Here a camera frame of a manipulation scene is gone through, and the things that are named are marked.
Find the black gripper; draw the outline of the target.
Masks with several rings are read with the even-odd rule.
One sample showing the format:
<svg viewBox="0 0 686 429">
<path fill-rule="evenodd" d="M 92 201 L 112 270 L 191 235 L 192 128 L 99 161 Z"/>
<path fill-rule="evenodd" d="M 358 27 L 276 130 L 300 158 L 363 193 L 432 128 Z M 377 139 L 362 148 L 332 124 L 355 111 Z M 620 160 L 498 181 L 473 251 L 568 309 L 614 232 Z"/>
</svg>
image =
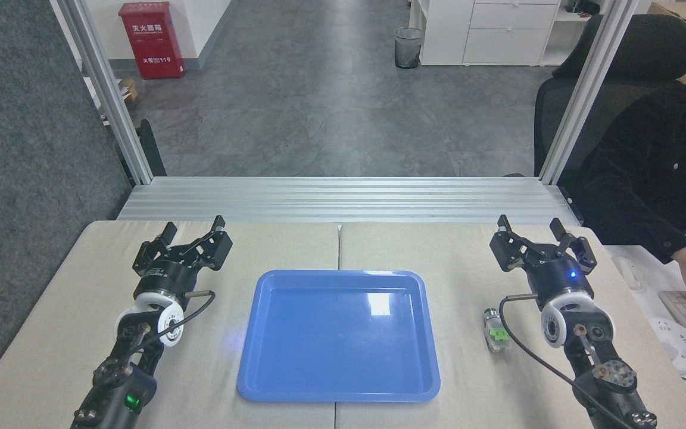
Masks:
<svg viewBox="0 0 686 429">
<path fill-rule="evenodd" d="M 155 258 L 168 253 L 177 233 L 173 222 L 166 223 L 154 240 L 142 242 L 133 262 L 133 271 L 141 277 L 134 298 L 142 293 L 166 293 L 184 299 L 186 293 L 194 290 L 199 269 L 220 271 L 232 248 L 232 241 L 223 230 L 225 225 L 223 217 L 217 215 L 204 236 L 190 244 L 172 247 L 171 260 Z"/>
<path fill-rule="evenodd" d="M 575 237 L 563 227 L 559 218 L 553 218 L 550 230 L 558 245 L 554 259 L 548 260 L 549 244 L 536 244 L 515 234 L 505 214 L 498 218 L 497 225 L 489 247 L 498 265 L 504 272 L 524 268 L 531 291 L 537 294 L 536 302 L 547 303 L 567 291 L 585 291 L 594 298 L 593 288 L 585 275 L 589 275 L 598 263 L 585 237 Z M 568 249 L 572 250 L 575 259 L 567 254 Z"/>
</svg>

